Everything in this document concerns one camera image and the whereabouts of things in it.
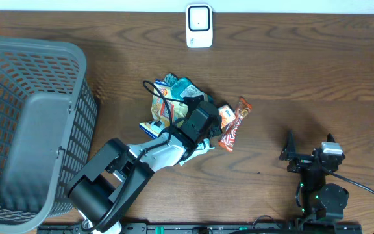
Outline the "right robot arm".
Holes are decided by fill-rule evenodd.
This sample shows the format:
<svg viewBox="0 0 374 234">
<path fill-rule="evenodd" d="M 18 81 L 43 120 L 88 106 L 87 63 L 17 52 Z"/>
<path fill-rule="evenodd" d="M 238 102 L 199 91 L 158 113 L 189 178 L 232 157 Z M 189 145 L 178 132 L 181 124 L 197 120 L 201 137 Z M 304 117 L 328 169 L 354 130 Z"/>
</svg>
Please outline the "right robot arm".
<svg viewBox="0 0 374 234">
<path fill-rule="evenodd" d="M 337 171 L 345 159 L 341 146 L 331 134 L 312 153 L 302 154 L 297 152 L 295 138 L 290 131 L 279 159 L 288 161 L 288 172 L 300 175 L 295 199 L 303 215 L 295 222 L 297 229 L 304 230 L 315 225 L 333 226 L 343 218 L 349 193 L 337 184 L 326 182 L 326 177 Z"/>
</svg>

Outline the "grey plastic mesh basket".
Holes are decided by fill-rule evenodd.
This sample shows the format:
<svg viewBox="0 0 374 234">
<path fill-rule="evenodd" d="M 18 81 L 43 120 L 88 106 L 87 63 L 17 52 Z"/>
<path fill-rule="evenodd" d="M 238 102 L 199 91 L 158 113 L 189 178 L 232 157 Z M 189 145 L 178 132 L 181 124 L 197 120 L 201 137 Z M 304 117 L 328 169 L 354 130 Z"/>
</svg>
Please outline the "grey plastic mesh basket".
<svg viewBox="0 0 374 234">
<path fill-rule="evenodd" d="M 74 44 L 0 36 L 0 233 L 72 209 L 66 185 L 88 160 L 98 113 L 85 75 Z"/>
</svg>

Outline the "blue mouthwash bottle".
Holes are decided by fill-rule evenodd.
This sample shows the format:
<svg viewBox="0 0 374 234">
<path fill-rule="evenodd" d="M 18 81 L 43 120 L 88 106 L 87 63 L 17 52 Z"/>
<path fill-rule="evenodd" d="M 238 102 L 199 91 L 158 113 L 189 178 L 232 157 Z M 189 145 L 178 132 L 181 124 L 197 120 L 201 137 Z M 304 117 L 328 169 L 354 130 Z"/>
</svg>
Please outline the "blue mouthwash bottle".
<svg viewBox="0 0 374 234">
<path fill-rule="evenodd" d="M 187 77 L 182 77 L 178 79 L 171 86 L 171 95 L 174 99 L 178 99 L 181 101 L 183 101 L 184 98 L 194 98 L 197 96 L 203 96 L 205 101 L 209 101 L 211 103 L 214 102 L 214 99 L 211 96 L 204 93 Z"/>
</svg>

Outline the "yellow snack chip bag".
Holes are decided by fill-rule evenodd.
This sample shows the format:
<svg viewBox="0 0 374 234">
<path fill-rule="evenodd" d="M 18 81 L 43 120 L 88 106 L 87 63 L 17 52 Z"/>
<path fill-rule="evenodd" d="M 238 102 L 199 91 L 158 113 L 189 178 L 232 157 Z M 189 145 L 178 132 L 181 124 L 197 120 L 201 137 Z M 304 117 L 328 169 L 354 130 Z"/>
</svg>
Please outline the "yellow snack chip bag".
<svg viewBox="0 0 374 234">
<path fill-rule="evenodd" d="M 188 106 L 181 103 L 177 97 L 173 97 L 171 87 L 178 81 L 178 78 L 172 73 L 167 74 L 163 80 L 155 80 L 155 86 L 161 91 L 165 98 L 172 99 L 168 101 L 169 109 L 173 122 L 178 118 L 184 118 L 188 112 Z M 151 138 L 155 139 L 162 130 L 169 127 L 169 114 L 163 99 L 153 96 L 151 105 L 151 114 L 153 120 L 140 123 L 140 129 Z"/>
</svg>

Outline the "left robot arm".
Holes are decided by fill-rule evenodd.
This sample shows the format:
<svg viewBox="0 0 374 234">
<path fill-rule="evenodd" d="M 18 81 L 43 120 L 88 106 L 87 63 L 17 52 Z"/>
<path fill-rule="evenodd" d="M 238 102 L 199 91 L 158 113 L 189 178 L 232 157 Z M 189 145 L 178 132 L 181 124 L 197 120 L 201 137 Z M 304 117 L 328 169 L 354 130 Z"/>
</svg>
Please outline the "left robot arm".
<svg viewBox="0 0 374 234">
<path fill-rule="evenodd" d="M 64 194 L 84 217 L 84 232 L 119 232 L 120 219 L 157 171 L 204 154 L 199 145 L 221 134 L 214 104 L 199 97 L 185 100 L 185 118 L 143 144 L 109 140 L 66 185 Z"/>
</svg>

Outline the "small orange snack pack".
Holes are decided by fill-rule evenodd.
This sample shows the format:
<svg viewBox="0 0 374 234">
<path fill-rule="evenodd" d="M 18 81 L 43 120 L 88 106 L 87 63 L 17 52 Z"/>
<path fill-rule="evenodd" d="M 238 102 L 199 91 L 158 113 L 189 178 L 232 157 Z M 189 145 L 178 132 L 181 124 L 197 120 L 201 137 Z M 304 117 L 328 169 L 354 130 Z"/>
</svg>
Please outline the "small orange snack pack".
<svg viewBox="0 0 374 234">
<path fill-rule="evenodd" d="M 218 111 L 221 116 L 221 128 L 225 128 L 236 118 L 234 111 L 228 104 L 219 107 Z"/>
</svg>

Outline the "orange chocolate bar wrapper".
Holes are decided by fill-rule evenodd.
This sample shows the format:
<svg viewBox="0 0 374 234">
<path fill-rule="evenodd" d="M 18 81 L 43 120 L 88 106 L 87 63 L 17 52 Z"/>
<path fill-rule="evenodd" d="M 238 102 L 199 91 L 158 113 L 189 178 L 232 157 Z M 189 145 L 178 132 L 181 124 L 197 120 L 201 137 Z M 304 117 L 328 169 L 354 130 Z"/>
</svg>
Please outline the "orange chocolate bar wrapper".
<svg viewBox="0 0 374 234">
<path fill-rule="evenodd" d="M 227 126 L 218 144 L 229 153 L 233 152 L 236 133 L 243 119 L 252 111 L 253 107 L 243 97 L 240 97 L 238 106 L 234 112 L 235 119 Z"/>
</svg>

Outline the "mint green wipes pack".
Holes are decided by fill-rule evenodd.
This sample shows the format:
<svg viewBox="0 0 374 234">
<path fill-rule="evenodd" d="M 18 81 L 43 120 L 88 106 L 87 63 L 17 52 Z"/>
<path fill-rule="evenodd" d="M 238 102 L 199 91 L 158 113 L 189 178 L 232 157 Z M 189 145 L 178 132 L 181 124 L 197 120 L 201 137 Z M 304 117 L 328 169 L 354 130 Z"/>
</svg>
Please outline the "mint green wipes pack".
<svg viewBox="0 0 374 234">
<path fill-rule="evenodd" d="M 180 161 L 180 165 L 183 166 L 186 162 L 194 159 L 195 157 L 199 155 L 203 155 L 208 153 L 210 150 L 214 150 L 215 147 L 211 146 L 210 139 L 205 138 L 200 144 L 198 144 L 196 150 L 185 160 Z"/>
</svg>

